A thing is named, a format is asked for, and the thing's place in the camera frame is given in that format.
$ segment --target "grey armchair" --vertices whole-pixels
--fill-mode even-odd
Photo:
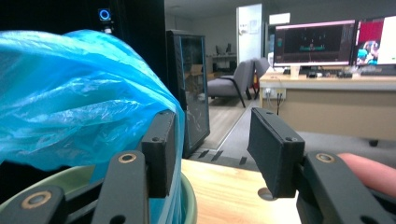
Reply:
[[[235,69],[233,75],[222,76],[207,82],[207,96],[215,97],[239,97],[242,105],[245,106],[242,97],[242,91],[248,88],[248,80],[251,78],[253,71],[253,61],[248,60],[241,62]],[[246,91],[247,98],[250,100],[251,96]]]
[[[268,70],[268,68],[271,65],[268,63],[268,60],[266,58],[254,59],[253,61],[254,61],[254,68],[257,74],[257,80],[259,81],[260,78],[265,74],[265,72]],[[250,80],[251,83],[249,87],[253,85],[253,80],[254,78]],[[254,90],[254,92],[255,92],[254,99],[256,100],[257,97],[259,96],[260,88],[258,88],[257,91]]]

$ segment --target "cable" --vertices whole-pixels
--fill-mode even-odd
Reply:
[[[282,100],[282,93],[276,95],[276,114],[279,115],[280,101]]]
[[[271,92],[266,92],[266,99],[267,99],[267,104],[269,105],[270,108],[274,108],[274,106],[271,103]]]

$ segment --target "floor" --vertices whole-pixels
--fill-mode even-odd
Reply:
[[[254,171],[258,170],[247,148],[250,110],[252,107],[258,106],[259,102],[258,100],[246,100],[246,102],[247,109],[235,123],[219,147],[200,147],[192,154],[190,160],[210,162]],[[379,141],[376,147],[371,147],[369,145],[369,139],[359,137],[323,133],[297,133],[305,140],[305,152],[317,150],[334,154],[351,152],[396,168],[396,141]]]

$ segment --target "power outlet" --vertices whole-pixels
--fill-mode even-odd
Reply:
[[[269,95],[270,99],[277,99],[278,94],[282,94],[281,97],[282,99],[286,99],[286,89],[272,89],[272,88],[267,88],[264,90],[264,99],[266,99]]]

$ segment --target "blue plastic bag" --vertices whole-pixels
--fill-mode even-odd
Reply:
[[[150,200],[153,223],[179,223],[184,115],[144,60],[112,35],[0,33],[0,162],[42,170],[106,163],[137,146],[154,116],[177,113],[170,196]]]

